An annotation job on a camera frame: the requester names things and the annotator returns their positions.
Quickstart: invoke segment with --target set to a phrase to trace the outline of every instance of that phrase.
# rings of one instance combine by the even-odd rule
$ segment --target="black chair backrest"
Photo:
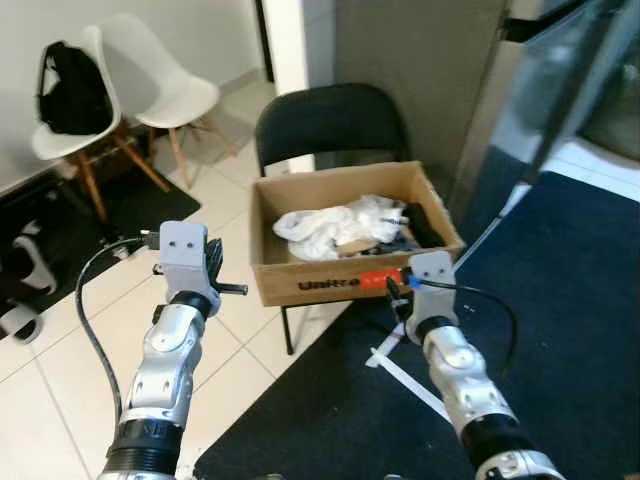
[[[402,117],[391,99],[371,85],[349,83],[289,93],[273,100],[256,126],[260,171],[300,155],[385,150],[409,160]]]

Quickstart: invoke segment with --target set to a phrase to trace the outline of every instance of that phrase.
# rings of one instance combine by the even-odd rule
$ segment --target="white chair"
[[[206,130],[215,135],[229,155],[236,156],[233,146],[225,140],[220,130],[206,115],[218,102],[220,91],[212,83],[198,78],[185,70],[169,53],[160,40],[138,18],[129,14],[119,14],[100,23],[105,48],[112,49],[126,59],[130,66],[142,71],[155,88],[155,97],[143,111],[128,111],[140,123],[152,127],[150,144],[153,141],[153,128],[166,128],[176,162],[187,188],[191,182],[187,175],[187,163],[180,148],[176,128],[192,126],[197,120],[203,122]],[[199,139],[197,131],[192,133]]]
[[[104,52],[102,50],[102,34],[100,29],[95,26],[86,27],[82,31],[82,40],[80,47],[84,52],[89,55],[100,71],[102,81],[107,89],[107,95],[111,102],[111,123],[102,132],[94,135],[65,135],[59,133],[53,133],[46,124],[40,125],[31,138],[31,147],[34,153],[42,160],[53,160],[61,157],[73,156],[77,160],[80,167],[80,174],[82,175],[91,199],[96,207],[96,211],[100,220],[103,223],[108,223],[108,215],[98,189],[98,184],[93,175],[91,168],[91,162],[89,156],[84,151],[86,147],[98,140],[101,140],[109,135],[112,135],[114,141],[118,146],[127,153],[129,158],[140,167],[144,173],[158,185],[158,187],[164,192],[169,191],[169,186],[161,177],[159,177],[149,165],[131,148],[129,143],[122,138],[119,134],[116,134],[116,128],[118,127],[122,118],[120,110],[120,104],[115,94],[115,89],[107,73],[106,64],[104,60]]]

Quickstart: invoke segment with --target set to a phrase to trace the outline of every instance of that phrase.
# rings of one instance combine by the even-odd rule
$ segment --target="black cable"
[[[475,293],[476,295],[481,295],[485,298],[493,300],[498,305],[500,305],[505,310],[505,312],[507,312],[507,315],[509,316],[509,323],[511,325],[511,339],[509,341],[509,349],[507,350],[507,355],[505,357],[501,372],[501,376],[503,378],[506,377],[507,373],[513,366],[513,359],[515,357],[516,348],[518,346],[518,335],[520,331],[520,319],[518,317],[518,314],[500,297],[481,288],[469,287],[467,285],[454,285],[452,283],[434,282],[432,280],[424,279],[420,279],[420,283],[422,283],[423,285],[428,285],[430,287],[447,288],[449,290]]]
[[[82,289],[84,287],[87,274],[89,269],[93,265],[93,263],[102,257],[103,255],[115,250],[116,248],[125,246],[125,245],[133,245],[133,244],[143,244],[144,240],[141,238],[127,238],[125,240],[120,240],[107,247],[100,250],[93,257],[91,257],[87,263],[82,267],[82,271],[80,275],[78,275],[78,280],[76,280],[76,311],[78,312],[78,316],[80,317],[80,323],[84,328],[87,337],[89,337],[89,341],[93,348],[95,349],[98,357],[100,358],[100,362],[102,362],[102,366],[104,367],[104,371],[107,374],[107,379],[109,380],[109,386],[111,387],[111,395],[113,396],[113,407],[114,407],[114,416],[115,416],[115,429],[114,429],[114,439],[118,434],[118,422],[120,421],[120,416],[122,415],[122,399],[120,397],[120,388],[118,387],[118,379],[116,378],[116,374],[113,371],[113,367],[109,362],[109,358],[105,353],[102,345],[100,345],[100,341],[96,334],[94,333],[91,325],[89,324],[89,320],[87,320],[87,315],[84,311],[84,306],[82,305]]]

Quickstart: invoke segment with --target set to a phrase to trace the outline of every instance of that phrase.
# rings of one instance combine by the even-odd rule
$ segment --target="open cardboard box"
[[[287,212],[345,205],[369,193],[422,205],[429,223],[440,234],[445,246],[305,262],[291,255],[287,241],[271,228]],[[384,286],[364,288],[362,275],[405,267],[410,256],[434,250],[446,250],[453,261],[464,248],[464,242],[419,162],[377,163],[261,178],[253,184],[251,191],[250,229],[251,265],[265,306],[382,296],[386,294]]]

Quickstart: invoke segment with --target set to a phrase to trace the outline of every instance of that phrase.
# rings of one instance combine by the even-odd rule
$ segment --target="white plastic bag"
[[[286,213],[273,231],[289,240],[289,251],[302,260],[335,260],[335,247],[355,240],[392,242],[402,226],[403,208],[402,202],[363,195],[346,206]]]

